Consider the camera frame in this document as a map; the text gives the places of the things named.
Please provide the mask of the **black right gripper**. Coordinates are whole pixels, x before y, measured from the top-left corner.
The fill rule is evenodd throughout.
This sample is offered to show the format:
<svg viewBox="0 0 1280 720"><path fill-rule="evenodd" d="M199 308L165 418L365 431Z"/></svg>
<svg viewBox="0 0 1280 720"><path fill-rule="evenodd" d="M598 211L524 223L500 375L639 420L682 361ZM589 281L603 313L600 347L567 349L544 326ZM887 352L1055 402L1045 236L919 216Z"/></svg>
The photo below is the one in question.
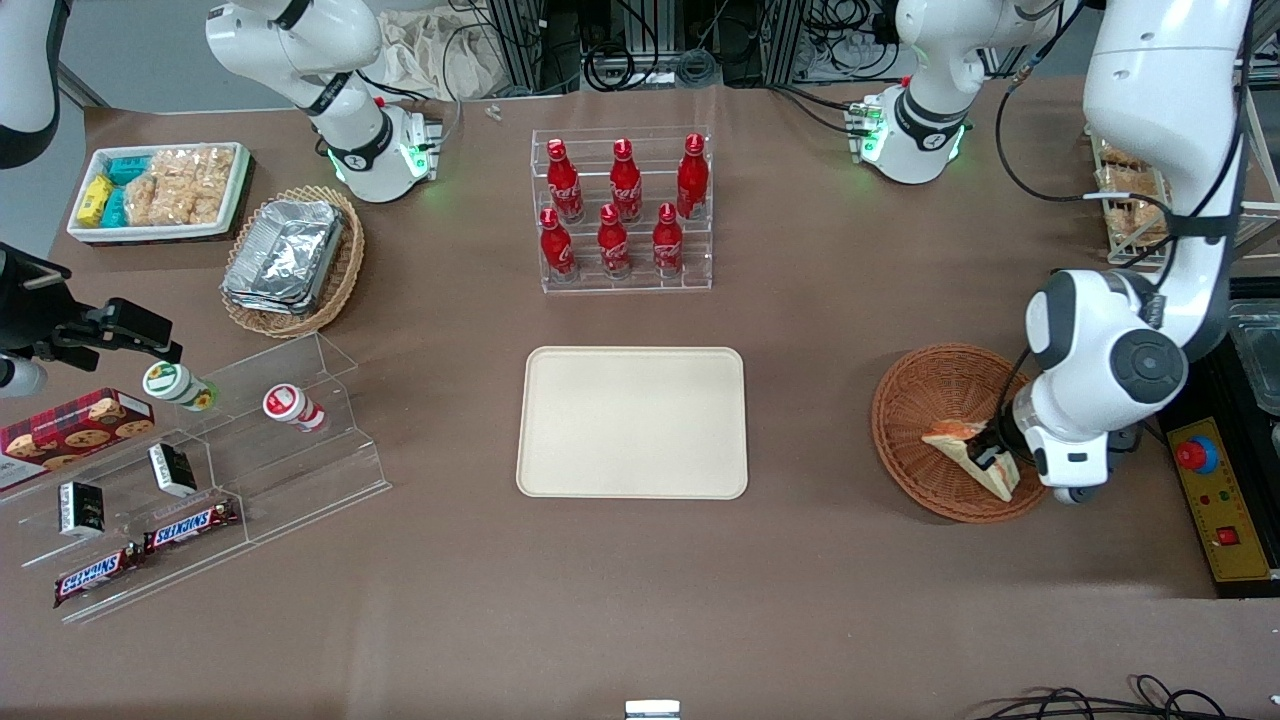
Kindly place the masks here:
<svg viewBox="0 0 1280 720"><path fill-rule="evenodd" d="M173 340L173 322L127 299L101 307L77 301L70 270L1 245L1 342L20 357L47 363L97 363L87 348L131 350L178 364L184 348Z"/></svg>

